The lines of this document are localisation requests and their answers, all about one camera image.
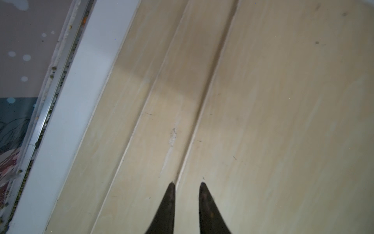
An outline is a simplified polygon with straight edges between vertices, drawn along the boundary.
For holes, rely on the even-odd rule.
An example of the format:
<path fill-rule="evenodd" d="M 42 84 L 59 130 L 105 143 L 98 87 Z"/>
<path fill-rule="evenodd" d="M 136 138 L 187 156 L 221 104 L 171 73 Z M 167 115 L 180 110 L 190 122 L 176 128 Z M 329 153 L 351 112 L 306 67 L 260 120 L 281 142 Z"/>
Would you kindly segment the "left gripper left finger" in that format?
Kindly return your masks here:
<path fill-rule="evenodd" d="M 171 182 L 145 234 L 173 234 L 175 218 L 175 184 Z"/>

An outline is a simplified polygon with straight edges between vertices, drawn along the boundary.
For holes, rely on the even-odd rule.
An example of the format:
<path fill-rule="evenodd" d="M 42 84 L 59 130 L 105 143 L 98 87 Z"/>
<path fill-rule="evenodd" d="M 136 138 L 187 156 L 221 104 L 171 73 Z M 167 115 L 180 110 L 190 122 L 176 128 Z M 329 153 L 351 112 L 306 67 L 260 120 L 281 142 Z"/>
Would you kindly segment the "plywood board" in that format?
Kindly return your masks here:
<path fill-rule="evenodd" d="M 141 1 L 48 221 L 47 234 L 89 234 L 187 1 Z"/>
<path fill-rule="evenodd" d="M 92 234 L 145 234 L 176 185 L 237 1 L 189 1 Z"/>
<path fill-rule="evenodd" d="M 204 181 L 234 234 L 374 231 L 374 9 L 243 1 L 177 189 L 197 234 Z"/>

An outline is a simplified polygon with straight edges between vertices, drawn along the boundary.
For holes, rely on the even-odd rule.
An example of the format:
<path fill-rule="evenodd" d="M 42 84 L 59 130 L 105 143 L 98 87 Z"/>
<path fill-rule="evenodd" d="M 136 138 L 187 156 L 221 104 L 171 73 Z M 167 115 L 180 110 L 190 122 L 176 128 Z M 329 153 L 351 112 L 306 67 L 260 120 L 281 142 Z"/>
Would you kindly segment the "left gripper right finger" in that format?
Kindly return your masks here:
<path fill-rule="evenodd" d="M 231 234 L 204 182 L 199 188 L 199 226 L 201 234 Z"/>

